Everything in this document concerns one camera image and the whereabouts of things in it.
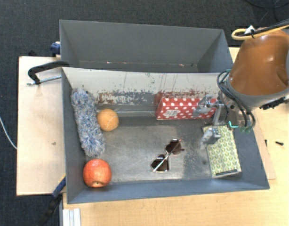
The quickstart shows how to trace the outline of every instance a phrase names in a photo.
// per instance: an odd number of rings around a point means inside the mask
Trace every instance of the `red apple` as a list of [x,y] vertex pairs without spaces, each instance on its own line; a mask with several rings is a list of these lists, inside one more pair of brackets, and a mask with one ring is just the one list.
[[103,187],[111,181],[111,168],[102,159],[88,161],[83,169],[84,182],[89,187]]

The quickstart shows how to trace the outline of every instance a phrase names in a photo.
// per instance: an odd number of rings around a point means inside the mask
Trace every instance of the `black carpet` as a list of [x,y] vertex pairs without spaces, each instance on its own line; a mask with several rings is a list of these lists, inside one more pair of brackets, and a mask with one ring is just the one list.
[[[0,0],[0,115],[17,138],[17,57],[52,56],[59,20],[158,24],[223,29],[269,26],[289,18],[289,0]],[[16,150],[0,125],[0,226],[35,225],[49,195],[16,197]],[[58,225],[56,212],[47,225]]]

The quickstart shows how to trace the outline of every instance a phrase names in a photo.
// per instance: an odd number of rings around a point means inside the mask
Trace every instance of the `patterned book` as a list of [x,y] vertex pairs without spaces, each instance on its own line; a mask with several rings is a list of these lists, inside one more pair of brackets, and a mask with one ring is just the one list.
[[221,178],[241,172],[238,152],[235,146],[233,132],[226,126],[219,126],[221,138],[207,146],[209,166],[213,178]]

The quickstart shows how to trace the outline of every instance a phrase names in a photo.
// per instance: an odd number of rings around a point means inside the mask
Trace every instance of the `white cable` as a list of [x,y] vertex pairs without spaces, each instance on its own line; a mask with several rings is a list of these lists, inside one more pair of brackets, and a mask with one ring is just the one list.
[[8,133],[7,133],[7,130],[5,129],[5,126],[4,126],[3,122],[2,122],[1,117],[0,117],[0,123],[1,123],[1,125],[2,125],[2,128],[3,128],[3,130],[4,130],[4,133],[5,133],[5,135],[7,136],[9,142],[12,144],[13,148],[15,148],[15,149],[17,150],[17,147],[16,147],[15,144],[12,142],[11,138],[9,138],[9,135],[8,135]]

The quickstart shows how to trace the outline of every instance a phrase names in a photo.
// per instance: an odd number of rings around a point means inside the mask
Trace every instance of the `red polka dot box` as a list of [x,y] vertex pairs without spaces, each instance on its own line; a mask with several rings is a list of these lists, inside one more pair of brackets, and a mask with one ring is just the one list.
[[197,108],[199,98],[162,98],[155,112],[158,120],[181,120],[181,119],[208,119],[215,113],[212,108],[208,113],[202,113],[194,117],[193,111]]

